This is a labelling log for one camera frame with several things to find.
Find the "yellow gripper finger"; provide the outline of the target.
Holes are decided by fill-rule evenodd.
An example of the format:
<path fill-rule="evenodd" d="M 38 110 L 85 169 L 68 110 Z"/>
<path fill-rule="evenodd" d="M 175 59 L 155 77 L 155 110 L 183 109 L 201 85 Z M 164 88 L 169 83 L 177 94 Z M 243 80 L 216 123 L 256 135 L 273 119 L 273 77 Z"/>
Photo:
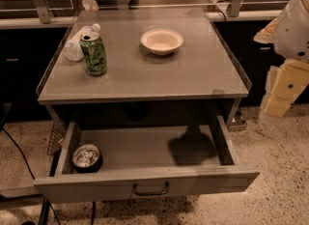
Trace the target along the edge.
<path fill-rule="evenodd" d="M 272 20 L 265 28 L 260 30 L 253 38 L 255 42 L 258 43 L 274 43 L 274 30 L 276 26 L 277 19 Z"/>
<path fill-rule="evenodd" d="M 309 85 L 309 63 L 286 59 L 280 67 L 271 66 L 267 73 L 263 113 L 283 117 Z"/>

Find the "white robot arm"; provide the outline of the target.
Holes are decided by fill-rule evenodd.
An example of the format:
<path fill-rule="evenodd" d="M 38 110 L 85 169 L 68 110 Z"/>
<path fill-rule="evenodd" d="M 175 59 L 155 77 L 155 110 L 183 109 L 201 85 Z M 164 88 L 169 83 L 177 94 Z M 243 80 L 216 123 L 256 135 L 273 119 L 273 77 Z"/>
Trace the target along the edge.
<path fill-rule="evenodd" d="M 279 68 L 270 68 L 261 104 L 263 115 L 281 118 L 309 85 L 309 0 L 290 0 L 254 41 L 272 43 L 285 58 Z"/>

